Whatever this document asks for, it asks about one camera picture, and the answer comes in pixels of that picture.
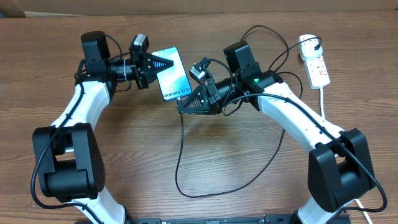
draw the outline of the wooden surface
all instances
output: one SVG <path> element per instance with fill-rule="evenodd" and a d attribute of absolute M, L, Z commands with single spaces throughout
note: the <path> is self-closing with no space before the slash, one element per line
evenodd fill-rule
<path fill-rule="evenodd" d="M 58 118 L 73 95 L 73 74 L 83 58 L 80 35 L 103 30 L 127 50 L 134 35 L 144 33 L 150 51 L 177 46 L 185 68 L 190 68 L 205 55 L 224 60 L 223 48 L 254 24 L 274 28 L 290 45 L 302 34 L 323 38 L 331 78 L 325 88 L 326 116 L 344 129 L 358 128 L 366 135 L 376 177 L 389 198 L 386 211 L 371 217 L 374 223 L 396 223 L 398 13 L 394 11 L 0 19 L 0 222 L 85 219 L 74 208 L 39 208 L 29 191 L 35 164 L 32 133 Z M 284 50 L 266 30 L 256 30 L 247 41 L 263 70 Z M 109 42 L 109 46 L 116 54 L 115 45 Z M 318 91 L 309 89 L 298 52 L 291 52 L 282 70 L 302 78 L 303 100 L 318 111 Z M 219 66 L 210 69 L 217 80 L 227 76 Z M 296 79 L 286 76 L 285 80 L 299 92 Z M 230 117 L 186 115 L 181 188 L 197 195 L 240 187 L 270 159 L 281 131 L 250 105 Z M 134 217 L 292 213 L 310 196 L 307 156 L 289 135 L 269 168 L 246 189 L 203 199 L 181 196 L 174 183 L 180 120 L 175 102 L 163 102 L 157 82 L 146 90 L 134 86 L 117 93 L 99 118 L 95 135 L 106 167 L 106 186 Z M 58 203 L 41 194 L 40 198 Z M 375 189 L 361 201 L 376 208 L 381 197 Z M 364 223 L 362 213 L 350 214 L 353 223 Z"/>

